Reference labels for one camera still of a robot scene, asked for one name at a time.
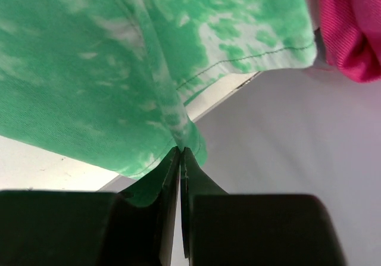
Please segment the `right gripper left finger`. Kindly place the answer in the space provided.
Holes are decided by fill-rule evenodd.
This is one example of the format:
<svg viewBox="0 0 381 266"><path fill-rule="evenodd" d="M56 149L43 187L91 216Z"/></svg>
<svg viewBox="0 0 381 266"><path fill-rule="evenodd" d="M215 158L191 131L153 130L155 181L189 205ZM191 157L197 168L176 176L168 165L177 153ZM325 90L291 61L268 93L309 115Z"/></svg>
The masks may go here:
<svg viewBox="0 0 381 266"><path fill-rule="evenodd" d="M120 192L3 190L2 265L170 265L180 151Z"/></svg>

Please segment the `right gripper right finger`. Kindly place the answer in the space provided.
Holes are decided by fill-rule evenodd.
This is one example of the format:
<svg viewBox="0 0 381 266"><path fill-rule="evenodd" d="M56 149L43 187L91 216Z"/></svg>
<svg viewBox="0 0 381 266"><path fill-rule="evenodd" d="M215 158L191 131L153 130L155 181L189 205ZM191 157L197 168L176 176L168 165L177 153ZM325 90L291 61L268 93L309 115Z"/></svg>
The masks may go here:
<svg viewBox="0 0 381 266"><path fill-rule="evenodd" d="M182 236L190 265L345 265L330 215L309 194L229 194L180 159Z"/></svg>

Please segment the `green tie-dye trousers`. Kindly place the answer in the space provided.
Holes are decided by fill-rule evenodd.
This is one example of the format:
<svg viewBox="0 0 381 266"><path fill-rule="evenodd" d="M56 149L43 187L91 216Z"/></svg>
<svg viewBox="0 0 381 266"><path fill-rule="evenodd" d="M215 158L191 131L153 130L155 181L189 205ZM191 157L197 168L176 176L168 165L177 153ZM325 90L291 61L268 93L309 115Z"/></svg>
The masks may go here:
<svg viewBox="0 0 381 266"><path fill-rule="evenodd" d="M1 189L98 190L261 71L316 57L305 0L1 0Z"/></svg>

